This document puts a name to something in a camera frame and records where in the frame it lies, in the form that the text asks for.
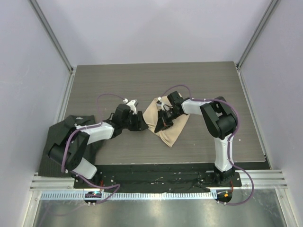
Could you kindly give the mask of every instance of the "white panel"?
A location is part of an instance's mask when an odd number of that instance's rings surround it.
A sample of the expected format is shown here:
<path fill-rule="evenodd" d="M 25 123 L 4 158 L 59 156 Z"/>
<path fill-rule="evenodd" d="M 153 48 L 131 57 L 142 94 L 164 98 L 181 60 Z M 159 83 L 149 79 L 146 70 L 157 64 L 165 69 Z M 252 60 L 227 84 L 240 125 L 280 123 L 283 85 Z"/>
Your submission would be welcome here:
<path fill-rule="evenodd" d="M 72 65 L 235 61 L 270 0 L 38 0 Z"/>
<path fill-rule="evenodd" d="M 26 0 L 0 8 L 0 220 L 21 226 L 68 71 Z"/>
<path fill-rule="evenodd" d="M 281 1 L 242 72 L 271 164 L 303 215 L 303 1 Z"/>

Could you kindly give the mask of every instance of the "perforated white rail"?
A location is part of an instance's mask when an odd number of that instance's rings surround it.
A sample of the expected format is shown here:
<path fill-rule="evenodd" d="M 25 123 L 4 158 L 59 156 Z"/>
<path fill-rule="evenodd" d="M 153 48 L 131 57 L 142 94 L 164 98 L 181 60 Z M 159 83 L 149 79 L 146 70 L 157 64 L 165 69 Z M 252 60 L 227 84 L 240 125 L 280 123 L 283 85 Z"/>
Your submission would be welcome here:
<path fill-rule="evenodd" d="M 40 200 L 101 200 L 110 195 L 102 193 L 100 198 L 86 198 L 87 191 L 48 191 L 41 194 Z M 216 199 L 215 190 L 205 193 L 116 193 L 110 200 L 188 200 L 188 199 Z"/>

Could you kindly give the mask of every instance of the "beige cloth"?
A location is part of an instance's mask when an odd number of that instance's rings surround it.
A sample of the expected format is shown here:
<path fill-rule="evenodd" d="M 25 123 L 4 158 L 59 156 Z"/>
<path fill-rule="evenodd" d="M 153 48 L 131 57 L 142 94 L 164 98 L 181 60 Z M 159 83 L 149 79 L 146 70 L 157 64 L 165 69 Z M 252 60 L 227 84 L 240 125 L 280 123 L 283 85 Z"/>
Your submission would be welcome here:
<path fill-rule="evenodd" d="M 143 118 L 146 124 L 148 125 L 148 129 L 152 133 L 154 133 L 158 121 L 158 110 L 161 109 L 160 106 L 157 106 L 157 101 L 158 98 L 155 98 L 143 114 Z M 161 101 L 167 105 L 170 105 L 170 102 L 166 96 L 162 97 Z M 174 143 L 178 139 L 180 133 L 182 132 L 188 118 L 189 115 L 181 115 L 177 119 L 173 120 L 174 125 L 172 127 L 154 134 L 159 136 L 161 140 L 171 148 L 172 145 L 174 145 Z"/>

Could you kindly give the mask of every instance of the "folded fabric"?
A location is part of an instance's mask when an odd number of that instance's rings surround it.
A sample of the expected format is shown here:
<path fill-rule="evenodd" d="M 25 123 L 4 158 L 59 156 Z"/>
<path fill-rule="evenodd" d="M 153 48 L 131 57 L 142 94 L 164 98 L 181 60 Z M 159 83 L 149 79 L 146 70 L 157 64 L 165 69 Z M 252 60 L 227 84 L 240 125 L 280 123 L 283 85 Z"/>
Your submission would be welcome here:
<path fill-rule="evenodd" d="M 143 118 L 148 125 L 148 129 L 152 133 L 154 133 L 158 121 L 158 110 L 161 109 L 160 106 L 157 106 L 157 101 L 158 98 L 155 98 L 143 114 Z M 162 97 L 161 101 L 167 105 L 170 105 L 170 102 L 166 96 Z M 154 134 L 159 136 L 161 140 L 171 148 L 182 132 L 188 118 L 189 115 L 181 115 L 177 119 L 173 120 L 174 125 L 172 127 Z"/>

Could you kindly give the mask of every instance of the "white wall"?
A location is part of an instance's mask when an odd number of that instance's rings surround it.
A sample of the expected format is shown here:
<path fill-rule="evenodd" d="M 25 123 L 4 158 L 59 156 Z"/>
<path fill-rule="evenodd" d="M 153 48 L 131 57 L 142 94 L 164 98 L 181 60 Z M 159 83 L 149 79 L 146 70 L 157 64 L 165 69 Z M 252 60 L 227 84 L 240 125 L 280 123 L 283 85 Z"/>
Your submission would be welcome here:
<path fill-rule="evenodd" d="M 28 1 L 2 1 L 0 31 L 0 225 L 19 227 L 69 73 Z"/>
<path fill-rule="evenodd" d="M 38 0 L 72 65 L 235 61 L 270 0 Z"/>
<path fill-rule="evenodd" d="M 281 1 L 242 72 L 275 168 L 303 215 L 303 2 Z"/>

